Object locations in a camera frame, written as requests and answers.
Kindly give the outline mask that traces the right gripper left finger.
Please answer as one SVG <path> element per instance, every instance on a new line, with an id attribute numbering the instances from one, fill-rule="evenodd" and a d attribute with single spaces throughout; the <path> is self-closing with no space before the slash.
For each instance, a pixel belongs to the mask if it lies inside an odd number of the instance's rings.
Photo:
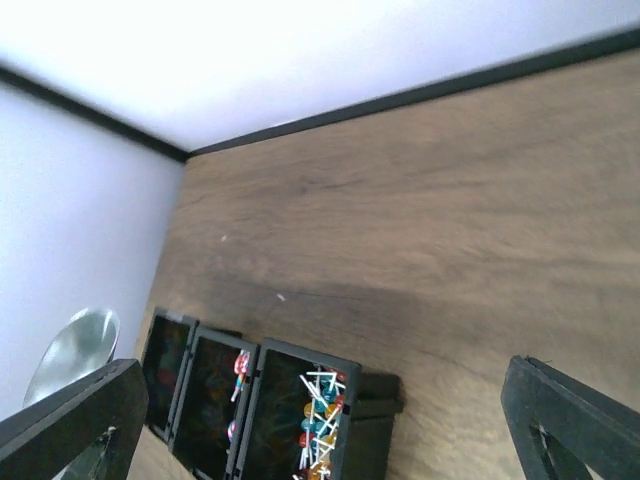
<path id="1" fill-rule="evenodd" d="M 101 438 L 99 479 L 125 479 L 146 417 L 136 359 L 118 359 L 1 421 L 1 477 L 52 479 Z"/>

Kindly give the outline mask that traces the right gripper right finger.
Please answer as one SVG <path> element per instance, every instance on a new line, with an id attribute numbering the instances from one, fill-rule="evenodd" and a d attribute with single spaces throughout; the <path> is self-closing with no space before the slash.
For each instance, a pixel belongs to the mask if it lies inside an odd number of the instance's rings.
<path id="1" fill-rule="evenodd" d="M 639 413 L 550 365 L 512 357 L 501 405 L 526 478 L 639 477 Z"/>

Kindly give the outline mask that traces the metal scoop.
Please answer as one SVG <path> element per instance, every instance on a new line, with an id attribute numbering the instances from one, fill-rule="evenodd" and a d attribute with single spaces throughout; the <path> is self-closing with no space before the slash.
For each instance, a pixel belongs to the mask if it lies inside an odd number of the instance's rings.
<path id="1" fill-rule="evenodd" d="M 106 308 L 76 313 L 46 348 L 23 399 L 24 409 L 113 360 L 120 319 Z"/>

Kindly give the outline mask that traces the black bin star candies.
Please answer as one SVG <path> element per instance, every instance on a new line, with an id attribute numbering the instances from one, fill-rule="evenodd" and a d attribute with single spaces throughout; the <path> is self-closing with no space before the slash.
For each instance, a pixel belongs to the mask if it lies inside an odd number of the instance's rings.
<path id="1" fill-rule="evenodd" d="M 148 391 L 145 425 L 168 443 L 199 321 L 185 314 L 156 307 L 142 355 Z"/>

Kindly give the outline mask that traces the black bin swirl lollipops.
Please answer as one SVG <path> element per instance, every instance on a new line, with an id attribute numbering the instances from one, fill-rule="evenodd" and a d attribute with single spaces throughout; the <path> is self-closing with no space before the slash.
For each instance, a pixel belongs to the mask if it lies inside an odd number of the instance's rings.
<path id="1" fill-rule="evenodd" d="M 196 329 L 169 437 L 194 478 L 232 477 L 258 353 L 239 333 Z"/>

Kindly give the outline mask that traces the black bin round lollipops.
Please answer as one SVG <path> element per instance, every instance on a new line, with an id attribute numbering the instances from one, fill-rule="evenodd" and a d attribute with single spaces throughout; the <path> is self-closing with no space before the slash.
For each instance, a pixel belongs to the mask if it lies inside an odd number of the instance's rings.
<path id="1" fill-rule="evenodd" d="M 401 379 L 275 339 L 263 342 L 234 479 L 382 479 Z"/>

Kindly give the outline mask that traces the black aluminium frame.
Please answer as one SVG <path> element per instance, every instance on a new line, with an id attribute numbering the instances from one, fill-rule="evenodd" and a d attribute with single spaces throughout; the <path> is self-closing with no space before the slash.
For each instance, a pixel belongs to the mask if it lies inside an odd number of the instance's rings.
<path id="1" fill-rule="evenodd" d="M 109 85 L 49 79 L 8 57 L 1 81 L 177 162 L 636 49 L 639 26 L 584 35 L 514 23 L 437 38 L 402 32 L 354 49 L 278 54 L 182 51 L 132 66 L 86 56 Z M 125 84 L 114 87 L 118 79 Z"/>

